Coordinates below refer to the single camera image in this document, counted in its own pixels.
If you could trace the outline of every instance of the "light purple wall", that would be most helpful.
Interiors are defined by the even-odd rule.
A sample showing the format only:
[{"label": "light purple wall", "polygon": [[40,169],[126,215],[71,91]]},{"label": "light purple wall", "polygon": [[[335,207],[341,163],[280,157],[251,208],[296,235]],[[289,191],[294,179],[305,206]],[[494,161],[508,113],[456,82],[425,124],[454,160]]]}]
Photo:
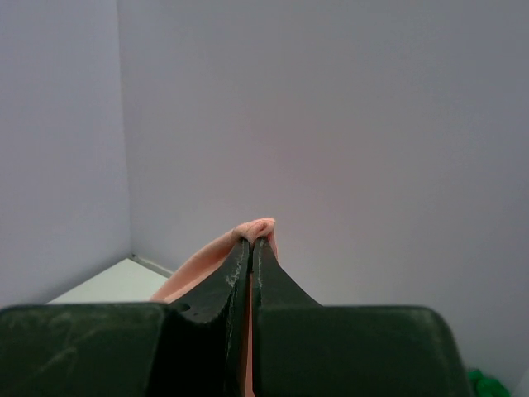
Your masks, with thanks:
[{"label": "light purple wall", "polygon": [[278,219],[330,304],[425,304],[529,366],[528,2],[118,2],[133,251]]},{"label": "light purple wall", "polygon": [[117,8],[0,0],[0,307],[130,252]]}]

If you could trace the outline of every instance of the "white table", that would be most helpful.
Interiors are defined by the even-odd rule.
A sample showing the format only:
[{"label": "white table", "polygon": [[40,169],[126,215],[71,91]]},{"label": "white table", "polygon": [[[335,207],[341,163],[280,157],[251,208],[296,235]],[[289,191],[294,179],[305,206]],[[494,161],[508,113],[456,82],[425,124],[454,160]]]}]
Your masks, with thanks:
[{"label": "white table", "polygon": [[53,299],[51,304],[146,301],[167,280],[143,265],[125,259]]}]

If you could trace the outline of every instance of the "green object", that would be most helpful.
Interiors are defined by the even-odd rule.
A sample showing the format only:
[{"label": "green object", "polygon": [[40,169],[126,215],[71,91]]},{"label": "green object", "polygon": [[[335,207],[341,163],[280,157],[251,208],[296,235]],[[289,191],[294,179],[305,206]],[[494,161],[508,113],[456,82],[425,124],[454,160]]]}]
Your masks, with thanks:
[{"label": "green object", "polygon": [[469,371],[469,380],[476,397],[510,397],[499,380],[488,378],[480,370]]}]

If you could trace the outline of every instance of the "pink fabric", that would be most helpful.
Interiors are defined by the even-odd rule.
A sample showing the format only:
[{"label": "pink fabric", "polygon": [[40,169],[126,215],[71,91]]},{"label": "pink fabric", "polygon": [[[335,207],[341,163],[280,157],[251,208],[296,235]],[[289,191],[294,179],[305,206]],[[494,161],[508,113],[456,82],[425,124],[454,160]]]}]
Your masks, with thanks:
[{"label": "pink fabric", "polygon": [[[173,275],[160,287],[160,289],[152,296],[150,300],[170,303],[185,295],[221,266],[222,262],[226,259],[233,246],[239,241],[241,237],[244,237],[252,245],[255,243],[257,238],[268,237],[272,250],[277,257],[278,250],[275,244],[274,227],[274,219],[263,218],[242,223],[241,225],[233,228],[191,256],[179,269],[173,273]],[[251,397],[254,395],[252,391],[251,379],[252,351],[251,343],[248,343],[248,341],[251,341],[252,338],[250,321],[251,304],[248,305],[248,307],[249,313],[246,319],[248,333],[245,339],[247,353],[246,357],[241,358],[242,361],[245,361],[241,363],[241,368],[243,370],[245,369],[245,384],[243,385],[245,389],[245,397]]]}]

